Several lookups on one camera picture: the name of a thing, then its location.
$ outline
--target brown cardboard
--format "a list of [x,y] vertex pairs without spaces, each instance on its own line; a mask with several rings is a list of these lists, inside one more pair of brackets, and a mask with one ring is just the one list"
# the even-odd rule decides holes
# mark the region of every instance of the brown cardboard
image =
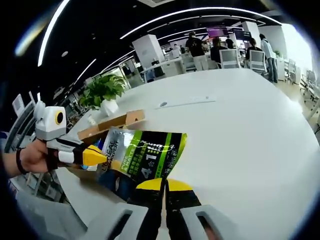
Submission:
[[82,169],[76,169],[76,168],[71,168],[67,167],[67,169],[76,175],[78,178],[81,180],[86,180],[86,181],[96,181],[97,179],[97,173],[96,171],[86,171]]
[[[145,113],[143,110],[129,111],[127,114],[113,118],[109,121],[102,122],[98,125],[89,127],[83,131],[78,132],[78,137],[86,144],[93,144],[101,137],[107,134],[107,131],[111,127],[126,127],[136,122],[145,119]],[[94,181],[97,180],[96,171],[86,171],[82,169],[67,167],[67,169],[81,180]]]
[[127,114],[102,122],[78,132],[78,137],[86,144],[93,144],[103,137],[111,127],[123,127],[145,119],[143,110],[129,111]]

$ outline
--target white flower pot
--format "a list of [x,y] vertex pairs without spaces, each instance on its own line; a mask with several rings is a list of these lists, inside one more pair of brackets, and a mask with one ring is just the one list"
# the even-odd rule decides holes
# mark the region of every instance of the white flower pot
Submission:
[[119,109],[118,104],[115,100],[103,100],[100,105],[100,111],[106,116],[110,116]]

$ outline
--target black wristband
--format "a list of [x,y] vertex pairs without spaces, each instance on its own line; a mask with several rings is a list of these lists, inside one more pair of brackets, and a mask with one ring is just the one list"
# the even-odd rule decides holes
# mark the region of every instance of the black wristband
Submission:
[[15,161],[16,161],[16,166],[18,167],[19,171],[21,174],[25,175],[28,173],[28,171],[24,170],[22,164],[21,164],[21,159],[20,159],[20,152],[23,148],[18,148],[18,150],[15,153]]

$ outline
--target green plant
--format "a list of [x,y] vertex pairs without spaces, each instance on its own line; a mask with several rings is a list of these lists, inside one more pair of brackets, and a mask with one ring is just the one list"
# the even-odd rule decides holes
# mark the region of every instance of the green plant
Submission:
[[91,82],[83,92],[79,104],[85,107],[97,109],[103,100],[115,100],[117,95],[121,97],[125,80],[115,74],[109,74]]
[[278,50],[274,50],[273,52],[275,53],[275,55],[281,57],[281,53]]

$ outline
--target human hand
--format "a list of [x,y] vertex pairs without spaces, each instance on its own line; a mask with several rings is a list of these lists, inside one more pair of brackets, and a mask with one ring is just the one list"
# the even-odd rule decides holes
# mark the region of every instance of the human hand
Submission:
[[26,148],[20,152],[21,165],[23,169],[31,173],[46,173],[48,167],[46,158],[48,157],[48,149],[45,142],[36,139],[28,144]]

